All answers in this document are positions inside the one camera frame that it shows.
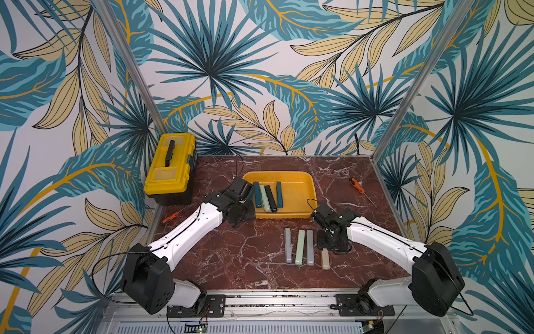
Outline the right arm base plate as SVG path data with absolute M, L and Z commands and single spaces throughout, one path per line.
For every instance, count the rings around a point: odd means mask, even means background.
M 336 294 L 330 309 L 337 310 L 340 317 L 389 317 L 395 315 L 392 306 L 380 307 L 367 296 L 359 294 Z

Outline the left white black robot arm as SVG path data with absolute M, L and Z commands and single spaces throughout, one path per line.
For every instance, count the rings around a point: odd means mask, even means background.
M 232 225 L 255 219 L 253 185 L 235 178 L 223 191 L 210 193 L 192 215 L 167 235 L 147 246 L 133 246 L 122 273 L 122 291 L 148 314 L 182 307 L 199 313 L 205 293 L 190 281 L 175 280 L 173 271 L 182 258 L 209 232 L 226 221 Z

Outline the dark teal pruner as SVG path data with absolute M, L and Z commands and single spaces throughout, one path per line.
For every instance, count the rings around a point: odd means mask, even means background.
M 276 183 L 276 192 L 277 192 L 277 208 L 284 207 L 283 193 L 282 193 L 282 182 Z
M 256 208 L 262 208 L 263 202 L 261 197 L 261 190 L 260 185 L 258 182 L 253 183 L 253 189 L 254 189 L 254 203 Z

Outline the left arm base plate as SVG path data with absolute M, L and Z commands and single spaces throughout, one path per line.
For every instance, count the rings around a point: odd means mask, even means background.
M 191 307 L 168 306 L 166 315 L 171 318 L 222 318 L 225 313 L 226 296 L 223 294 L 206 294 Z

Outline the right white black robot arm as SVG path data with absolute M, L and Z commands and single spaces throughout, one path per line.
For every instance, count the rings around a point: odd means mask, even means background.
M 343 315 L 392 316 L 394 306 L 418 306 L 443 317 L 465 287 L 463 277 L 446 246 L 430 245 L 397 235 L 356 212 L 341 214 L 327 205 L 312 210 L 321 227 L 320 249 L 347 254 L 353 244 L 363 245 L 404 269 L 407 276 L 390 280 L 371 279 L 350 301 L 338 299 L 335 306 Z

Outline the grey pruner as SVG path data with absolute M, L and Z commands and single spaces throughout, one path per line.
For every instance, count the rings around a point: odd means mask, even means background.
M 287 264 L 293 263 L 291 230 L 289 228 L 285 228 L 285 262 Z
M 306 260 L 307 266 L 314 265 L 314 233 L 312 230 L 306 231 Z

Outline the light green pruner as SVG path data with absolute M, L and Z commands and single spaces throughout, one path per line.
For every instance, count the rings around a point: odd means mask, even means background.
M 303 264 L 305 235 L 306 235 L 306 232 L 304 230 L 299 230 L 298 231 L 297 246 L 296 246 L 296 257 L 295 257 L 295 262 L 294 262 L 297 266 L 301 266 Z
M 266 189 L 264 185 L 260 185 L 260 193 L 261 193 L 261 201 L 265 212 L 270 213 L 271 212 L 271 205 L 268 200 L 268 196 L 266 193 Z

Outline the beige pruner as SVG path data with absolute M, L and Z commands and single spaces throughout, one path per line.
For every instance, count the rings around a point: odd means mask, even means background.
M 321 250 L 321 268 L 322 270 L 330 269 L 330 256 L 328 249 Z

